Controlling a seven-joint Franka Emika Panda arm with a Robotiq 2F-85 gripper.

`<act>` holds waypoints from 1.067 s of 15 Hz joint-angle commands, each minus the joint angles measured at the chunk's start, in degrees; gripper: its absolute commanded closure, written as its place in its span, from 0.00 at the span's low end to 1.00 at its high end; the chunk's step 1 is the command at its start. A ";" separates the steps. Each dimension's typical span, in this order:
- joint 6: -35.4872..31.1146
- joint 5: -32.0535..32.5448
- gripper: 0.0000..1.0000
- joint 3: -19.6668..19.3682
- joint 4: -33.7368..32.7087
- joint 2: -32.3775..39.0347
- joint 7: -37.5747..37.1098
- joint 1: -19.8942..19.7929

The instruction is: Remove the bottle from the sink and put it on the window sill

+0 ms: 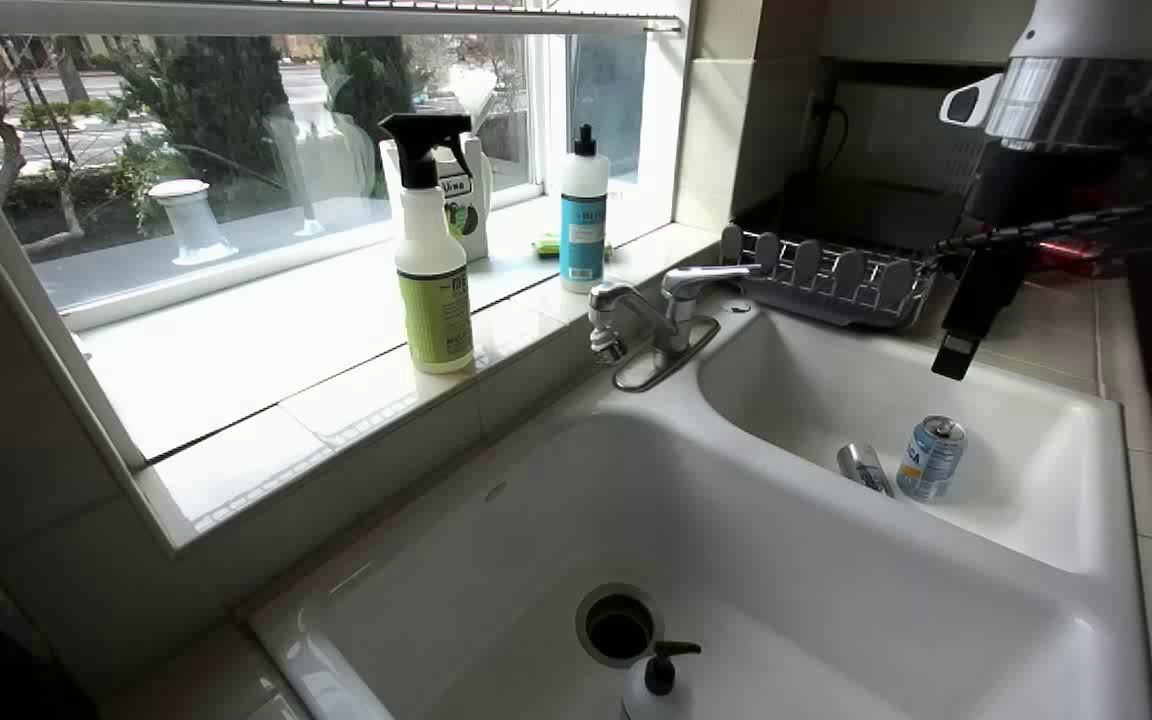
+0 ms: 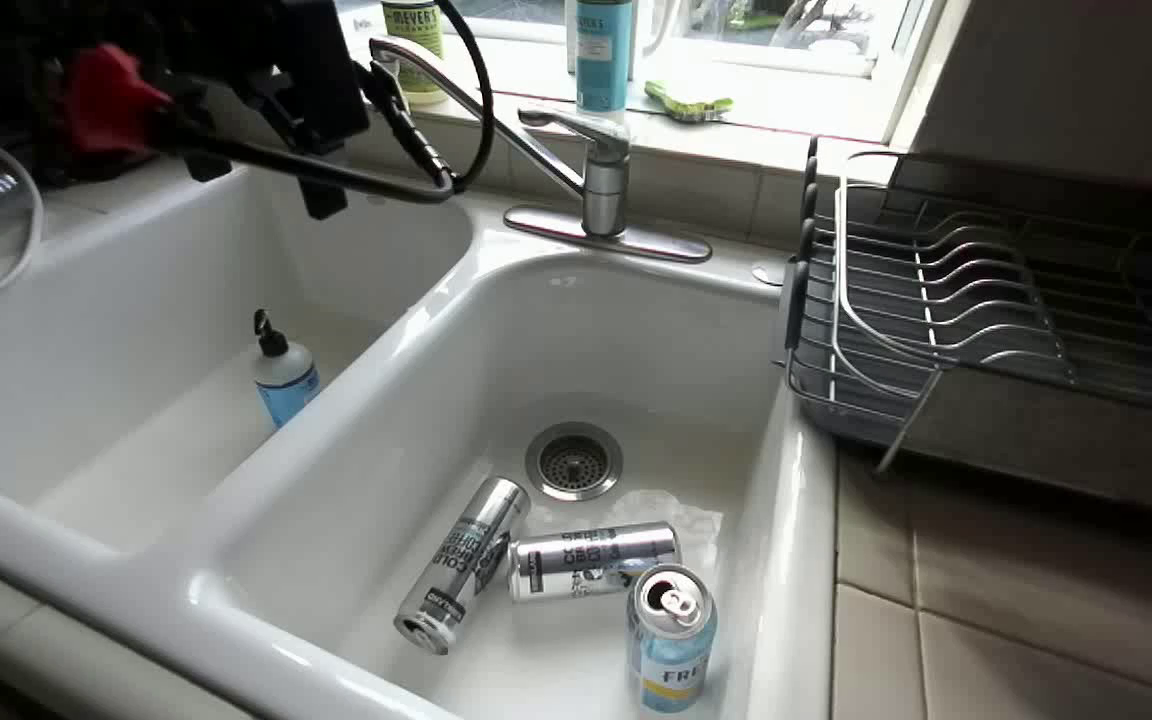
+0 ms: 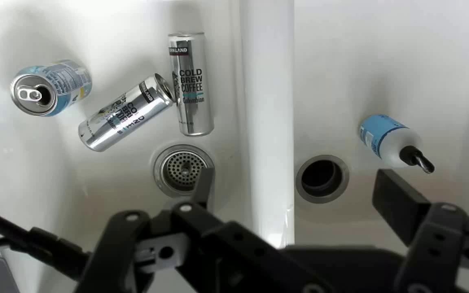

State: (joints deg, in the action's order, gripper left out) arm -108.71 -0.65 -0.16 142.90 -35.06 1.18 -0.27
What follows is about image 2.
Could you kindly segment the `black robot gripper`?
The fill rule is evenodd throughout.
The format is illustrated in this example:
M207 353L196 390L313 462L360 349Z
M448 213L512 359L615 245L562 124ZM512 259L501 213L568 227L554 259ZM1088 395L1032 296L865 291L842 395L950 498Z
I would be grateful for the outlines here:
M0 136L53 175L253 164L328 221L349 194L317 160L362 126L333 0L0 0Z

